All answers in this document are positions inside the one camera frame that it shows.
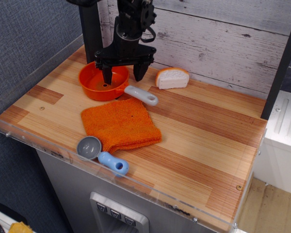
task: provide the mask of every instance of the light blue handle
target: light blue handle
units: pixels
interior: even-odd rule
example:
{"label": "light blue handle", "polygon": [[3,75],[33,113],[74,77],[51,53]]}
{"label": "light blue handle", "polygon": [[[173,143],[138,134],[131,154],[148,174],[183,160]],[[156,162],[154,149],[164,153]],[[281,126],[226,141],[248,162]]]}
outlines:
{"label": "light blue handle", "polygon": [[126,175],[128,170],[129,170],[129,165],[125,160],[115,158],[110,153],[108,153],[106,151],[99,154],[98,161],[101,164],[112,169],[113,171],[116,171],[116,172],[121,173],[123,175]]}

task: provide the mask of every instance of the orange towel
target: orange towel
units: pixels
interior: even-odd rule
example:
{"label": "orange towel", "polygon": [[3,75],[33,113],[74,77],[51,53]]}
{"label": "orange towel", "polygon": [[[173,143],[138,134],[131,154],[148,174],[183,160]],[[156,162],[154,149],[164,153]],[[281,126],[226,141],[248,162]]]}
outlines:
{"label": "orange towel", "polygon": [[132,98],[85,109],[81,118],[87,135],[97,137],[102,150],[130,150],[162,141],[142,102]]}

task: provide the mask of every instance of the wooden tabletop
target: wooden tabletop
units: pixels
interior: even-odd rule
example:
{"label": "wooden tabletop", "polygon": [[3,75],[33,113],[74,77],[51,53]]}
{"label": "wooden tabletop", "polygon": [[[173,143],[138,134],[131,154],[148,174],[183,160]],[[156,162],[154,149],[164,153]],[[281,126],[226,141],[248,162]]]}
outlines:
{"label": "wooden tabletop", "polygon": [[[107,103],[83,93],[78,73],[85,64],[81,47],[2,113],[0,127],[91,170],[95,163],[59,149],[76,152],[77,143],[86,136],[81,111]],[[234,221],[266,127],[267,121],[260,118],[265,100],[194,80],[186,88],[159,90],[154,85],[158,70],[149,68],[138,83],[129,70],[131,85],[159,99],[157,106],[145,107],[162,132],[162,142],[116,151],[113,155],[130,165],[131,180],[119,180],[166,208],[226,230],[217,219]],[[118,100],[127,98],[124,94]],[[145,186],[133,184],[134,180]]]}

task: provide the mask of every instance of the bread slice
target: bread slice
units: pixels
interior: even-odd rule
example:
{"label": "bread slice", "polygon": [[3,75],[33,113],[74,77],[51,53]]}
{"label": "bread slice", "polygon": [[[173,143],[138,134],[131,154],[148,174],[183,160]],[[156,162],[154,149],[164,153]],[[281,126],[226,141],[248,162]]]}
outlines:
{"label": "bread slice", "polygon": [[183,88],[189,82],[189,72],[184,69],[171,67],[160,70],[155,78],[155,85],[159,89]]}
{"label": "bread slice", "polygon": [[8,233],[33,233],[33,230],[23,222],[12,223]]}

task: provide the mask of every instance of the white pan handle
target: white pan handle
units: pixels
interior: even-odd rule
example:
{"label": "white pan handle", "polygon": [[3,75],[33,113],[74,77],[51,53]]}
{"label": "white pan handle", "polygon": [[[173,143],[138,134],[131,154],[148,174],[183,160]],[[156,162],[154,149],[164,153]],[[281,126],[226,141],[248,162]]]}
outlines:
{"label": "white pan handle", "polygon": [[124,92],[126,94],[129,94],[129,95],[141,100],[142,102],[144,102],[150,106],[155,106],[159,102],[159,99],[155,95],[153,95],[150,92],[147,92],[143,89],[137,88],[135,86],[131,86],[131,85],[127,86],[124,89]]}

